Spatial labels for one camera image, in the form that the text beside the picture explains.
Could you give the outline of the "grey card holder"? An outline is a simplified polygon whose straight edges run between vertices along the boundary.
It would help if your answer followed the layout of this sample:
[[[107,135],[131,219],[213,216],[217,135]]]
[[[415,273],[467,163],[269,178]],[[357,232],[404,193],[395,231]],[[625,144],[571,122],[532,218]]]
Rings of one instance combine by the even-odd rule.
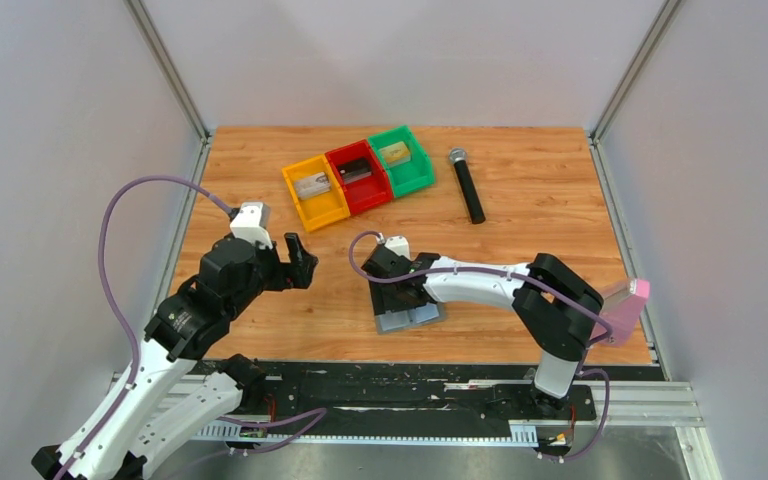
[[[380,335],[432,325],[446,318],[442,305],[428,303],[404,311],[386,311],[374,316],[377,332]]]

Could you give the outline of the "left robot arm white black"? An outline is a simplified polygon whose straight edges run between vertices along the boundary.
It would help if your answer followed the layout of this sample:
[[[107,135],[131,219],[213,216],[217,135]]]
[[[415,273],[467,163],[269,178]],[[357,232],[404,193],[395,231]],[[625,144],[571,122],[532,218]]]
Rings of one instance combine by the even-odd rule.
[[[32,459],[44,479],[148,479],[203,426],[237,408],[258,411],[264,372],[236,354],[184,400],[158,412],[231,323],[263,292],[306,289],[318,264],[299,236],[284,236],[289,259],[273,245],[227,235],[200,260],[199,271],[157,307],[132,362],[89,420],[60,445]]]

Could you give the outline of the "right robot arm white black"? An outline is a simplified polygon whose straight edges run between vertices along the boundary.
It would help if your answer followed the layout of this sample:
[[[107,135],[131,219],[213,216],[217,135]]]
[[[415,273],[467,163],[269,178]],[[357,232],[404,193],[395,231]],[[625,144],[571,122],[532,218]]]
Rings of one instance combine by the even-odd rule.
[[[570,387],[591,345],[603,296],[558,257],[539,253],[526,263],[489,265],[422,252],[414,259],[378,244],[356,272],[409,308],[470,303],[515,313],[542,350],[531,403],[556,417],[571,403]]]

